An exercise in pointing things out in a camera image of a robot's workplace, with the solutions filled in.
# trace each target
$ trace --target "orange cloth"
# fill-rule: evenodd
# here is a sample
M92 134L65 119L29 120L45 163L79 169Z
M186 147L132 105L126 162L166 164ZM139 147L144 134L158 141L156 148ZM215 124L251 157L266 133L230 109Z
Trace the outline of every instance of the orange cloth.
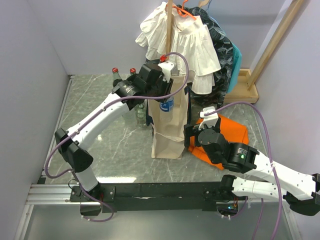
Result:
M221 134L225 137L228 142L234 143L249 143L248 129L246 126L241 125L225 116L218 114L221 118L220 131ZM203 121L203 119L199 119L196 123L199 124ZM224 167L221 163L212 164L210 159L208 158L205 150L200 147L195 147L195 137L190 137L190 146L188 148L189 152L195 155L197 158L207 162L210 165L217 167L220 170L223 170Z

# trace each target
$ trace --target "blue label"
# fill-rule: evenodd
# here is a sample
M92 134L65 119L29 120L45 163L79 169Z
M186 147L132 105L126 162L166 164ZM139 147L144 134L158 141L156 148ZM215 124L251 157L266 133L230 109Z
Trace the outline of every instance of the blue label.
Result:
M160 102L160 109L164 112L170 112L174 107L174 99L169 98L166 102Z

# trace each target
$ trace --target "white wall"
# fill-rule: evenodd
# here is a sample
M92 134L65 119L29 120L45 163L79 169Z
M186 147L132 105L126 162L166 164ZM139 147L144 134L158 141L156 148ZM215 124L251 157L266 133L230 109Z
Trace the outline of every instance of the white wall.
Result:
M242 52L249 68L285 0L212 0L209 13ZM128 73L146 50L135 43L140 23L161 0L28 0L68 74ZM183 0L174 1L182 4ZM198 5L189 0L187 7Z
M320 173L319 9L305 0L256 86L274 160L306 174ZM303 239L320 238L320 213L296 218Z
M67 77L27 1L0 1L0 239L41 174Z

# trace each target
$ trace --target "black base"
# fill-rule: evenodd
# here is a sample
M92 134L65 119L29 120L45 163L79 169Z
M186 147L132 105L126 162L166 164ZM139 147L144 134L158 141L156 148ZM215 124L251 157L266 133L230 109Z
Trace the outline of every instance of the black base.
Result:
M114 211L194 210L217 211L216 202L234 200L221 193L221 182L101 183L103 201ZM92 202L78 186L72 188L70 202ZM109 209L103 207L103 213Z

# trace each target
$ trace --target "marble floor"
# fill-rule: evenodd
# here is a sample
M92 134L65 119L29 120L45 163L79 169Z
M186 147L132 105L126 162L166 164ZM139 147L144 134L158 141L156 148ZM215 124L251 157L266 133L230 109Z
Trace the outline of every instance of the marble floor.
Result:
M95 109L111 92L113 76L75 75L62 113L60 127L65 130L75 125ZM192 106L192 119L198 118L199 106ZM201 182L219 181L228 170L207 164L185 150L182 159L151 158L151 128L140 128L134 122L134 112L118 118L96 139L88 152L93 156L92 169L101 183L146 182ZM249 145L266 153L253 109L247 105L235 105L221 112L222 115L248 128ZM53 175L69 166L59 154L50 162ZM46 179L46 184L66 184L70 173L57 179Z

